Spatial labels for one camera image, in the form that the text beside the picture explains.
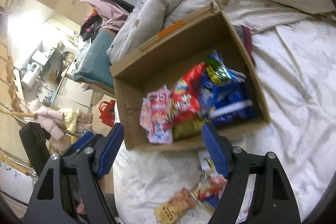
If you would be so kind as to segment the maroon garment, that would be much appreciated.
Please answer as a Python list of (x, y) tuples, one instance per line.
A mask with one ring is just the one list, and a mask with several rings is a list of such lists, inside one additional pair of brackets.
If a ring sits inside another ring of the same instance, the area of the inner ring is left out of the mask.
[(250, 57), (252, 64), (255, 66), (256, 63), (252, 56), (253, 47), (252, 47), (252, 35), (250, 29), (242, 25), (234, 26), (234, 29), (238, 34), (240, 40), (243, 42), (246, 52), (248, 53), (248, 56)]

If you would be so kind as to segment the red Wangzai milk candy bag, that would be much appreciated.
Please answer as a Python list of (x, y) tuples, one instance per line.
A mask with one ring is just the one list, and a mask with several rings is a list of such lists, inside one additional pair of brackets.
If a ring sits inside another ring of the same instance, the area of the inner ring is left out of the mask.
[(194, 118), (201, 109), (198, 92), (205, 66), (204, 62), (193, 66), (175, 84), (170, 97), (170, 116), (173, 124)]

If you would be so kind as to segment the small blue snack packet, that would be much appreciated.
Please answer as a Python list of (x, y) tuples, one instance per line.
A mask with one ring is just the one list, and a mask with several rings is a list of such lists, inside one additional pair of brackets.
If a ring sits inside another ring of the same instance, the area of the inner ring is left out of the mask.
[(209, 111), (208, 117), (216, 129), (255, 119), (256, 112), (246, 86), (240, 84), (230, 91)]

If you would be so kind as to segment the white floral bed sheet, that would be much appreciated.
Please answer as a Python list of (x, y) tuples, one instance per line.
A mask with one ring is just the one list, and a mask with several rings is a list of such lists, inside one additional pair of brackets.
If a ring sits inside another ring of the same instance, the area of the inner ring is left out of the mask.
[[(274, 152), (300, 217), (319, 202), (335, 173), (335, 24), (304, 20), (252, 37), (253, 57), (271, 123), (241, 135), (246, 152)], [(123, 223), (155, 223), (154, 209), (199, 180), (197, 151), (136, 152), (121, 147), (113, 164)]]

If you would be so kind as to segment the pink crab stick bag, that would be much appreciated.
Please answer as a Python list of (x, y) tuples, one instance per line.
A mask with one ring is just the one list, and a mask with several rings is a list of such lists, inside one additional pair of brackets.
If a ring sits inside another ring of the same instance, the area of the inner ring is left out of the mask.
[(169, 95), (169, 89), (163, 85), (143, 98), (139, 124), (145, 130), (151, 144), (173, 143), (172, 129), (169, 128), (166, 119)]

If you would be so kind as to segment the blue Lonely God snack bag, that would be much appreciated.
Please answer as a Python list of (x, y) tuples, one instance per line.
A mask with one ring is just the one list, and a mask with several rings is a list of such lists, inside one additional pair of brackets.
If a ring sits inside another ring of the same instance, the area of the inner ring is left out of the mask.
[(222, 55), (213, 50), (205, 61), (198, 90), (200, 104), (199, 115), (210, 115), (216, 109), (229, 105), (234, 101), (230, 95), (244, 84), (243, 73), (229, 69), (224, 65)]

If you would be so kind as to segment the dark blue white packet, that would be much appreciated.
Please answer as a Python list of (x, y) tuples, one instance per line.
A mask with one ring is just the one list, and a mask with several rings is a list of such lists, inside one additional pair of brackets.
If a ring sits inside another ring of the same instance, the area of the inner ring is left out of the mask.
[(220, 202), (220, 199), (218, 196), (210, 196), (210, 197), (207, 197), (201, 200), (201, 204), (203, 205), (205, 210), (209, 212), (210, 214), (214, 213), (219, 202)]

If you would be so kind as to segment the brown cardboard box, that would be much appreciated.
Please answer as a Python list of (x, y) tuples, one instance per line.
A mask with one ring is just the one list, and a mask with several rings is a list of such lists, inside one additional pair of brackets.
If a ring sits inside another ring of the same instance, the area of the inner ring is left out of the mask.
[(230, 140), (270, 123), (251, 58), (216, 2), (159, 32), (110, 71), (129, 151), (201, 148), (205, 122)]

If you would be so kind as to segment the white red rice cracker bag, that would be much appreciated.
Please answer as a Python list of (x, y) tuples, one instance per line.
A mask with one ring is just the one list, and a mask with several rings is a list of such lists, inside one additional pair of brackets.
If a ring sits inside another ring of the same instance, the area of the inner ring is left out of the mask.
[(189, 191), (189, 195), (196, 201), (204, 201), (207, 198), (219, 197), (228, 180), (213, 168), (203, 171), (199, 181)]

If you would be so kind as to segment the dark clothes pile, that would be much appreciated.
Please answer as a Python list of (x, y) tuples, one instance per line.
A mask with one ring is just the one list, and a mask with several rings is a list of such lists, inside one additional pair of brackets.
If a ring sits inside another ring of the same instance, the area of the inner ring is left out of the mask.
[(80, 36), (83, 41), (94, 41), (102, 25), (102, 17), (93, 9), (86, 21), (81, 25)]

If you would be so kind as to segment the yellow snack bag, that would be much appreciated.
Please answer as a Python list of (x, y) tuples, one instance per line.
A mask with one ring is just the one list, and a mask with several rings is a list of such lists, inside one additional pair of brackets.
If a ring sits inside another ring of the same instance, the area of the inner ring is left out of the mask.
[(204, 119), (191, 119), (173, 127), (173, 140), (181, 140), (201, 134)]

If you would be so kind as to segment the white water heater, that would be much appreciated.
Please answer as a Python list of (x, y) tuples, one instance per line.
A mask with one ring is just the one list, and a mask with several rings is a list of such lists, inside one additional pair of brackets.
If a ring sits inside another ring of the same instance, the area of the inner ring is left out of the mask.
[(31, 90), (41, 70), (42, 67), (38, 63), (33, 62), (21, 80), (22, 88), (25, 90)]

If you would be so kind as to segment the pink puffy jacket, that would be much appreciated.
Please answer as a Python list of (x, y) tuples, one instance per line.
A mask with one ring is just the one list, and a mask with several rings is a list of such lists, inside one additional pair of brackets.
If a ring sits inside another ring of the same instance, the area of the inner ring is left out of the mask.
[(28, 102), (27, 110), (37, 115), (37, 122), (57, 141), (65, 136), (64, 131), (71, 135), (80, 135), (84, 130), (92, 128), (92, 113), (83, 113), (71, 108), (54, 110), (43, 106), (39, 100)]

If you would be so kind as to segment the pink curtain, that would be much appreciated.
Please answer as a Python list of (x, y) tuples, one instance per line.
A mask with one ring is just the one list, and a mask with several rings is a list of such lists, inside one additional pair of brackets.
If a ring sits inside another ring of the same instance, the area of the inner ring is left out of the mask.
[(127, 21), (129, 12), (112, 0), (75, 0), (86, 3), (97, 11), (102, 18), (101, 28), (119, 31)]

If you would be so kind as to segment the white Dows Life snack bag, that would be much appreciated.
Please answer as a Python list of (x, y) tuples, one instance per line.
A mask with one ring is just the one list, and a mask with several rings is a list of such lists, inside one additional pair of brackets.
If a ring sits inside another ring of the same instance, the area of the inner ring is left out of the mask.
[(213, 173), (215, 172), (214, 163), (207, 150), (201, 150), (198, 152), (199, 164), (203, 172)]

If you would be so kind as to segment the red tote bag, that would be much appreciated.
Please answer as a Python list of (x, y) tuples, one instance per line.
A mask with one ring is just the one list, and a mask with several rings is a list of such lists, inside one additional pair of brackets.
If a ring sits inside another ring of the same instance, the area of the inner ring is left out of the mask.
[(114, 120), (115, 120), (115, 106), (116, 101), (110, 100), (108, 101), (102, 101), (100, 102), (100, 105), (98, 107), (101, 119), (101, 122), (109, 127), (114, 126)]

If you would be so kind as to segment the teal cushioned bench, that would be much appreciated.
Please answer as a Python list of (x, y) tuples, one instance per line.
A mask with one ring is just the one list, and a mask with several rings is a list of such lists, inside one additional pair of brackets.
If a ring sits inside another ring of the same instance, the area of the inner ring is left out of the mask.
[(106, 54), (114, 40), (115, 34), (102, 29), (95, 37), (73, 79), (80, 83), (94, 83), (106, 88), (114, 88), (114, 81), (109, 70), (111, 63)]

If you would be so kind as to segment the beige wafer packet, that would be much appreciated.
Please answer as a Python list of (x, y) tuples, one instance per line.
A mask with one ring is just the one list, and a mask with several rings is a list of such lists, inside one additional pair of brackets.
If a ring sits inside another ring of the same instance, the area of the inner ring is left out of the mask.
[(184, 216), (189, 209), (193, 209), (195, 204), (189, 196), (189, 191), (182, 188), (171, 199), (154, 209), (154, 216), (158, 223), (173, 224)]

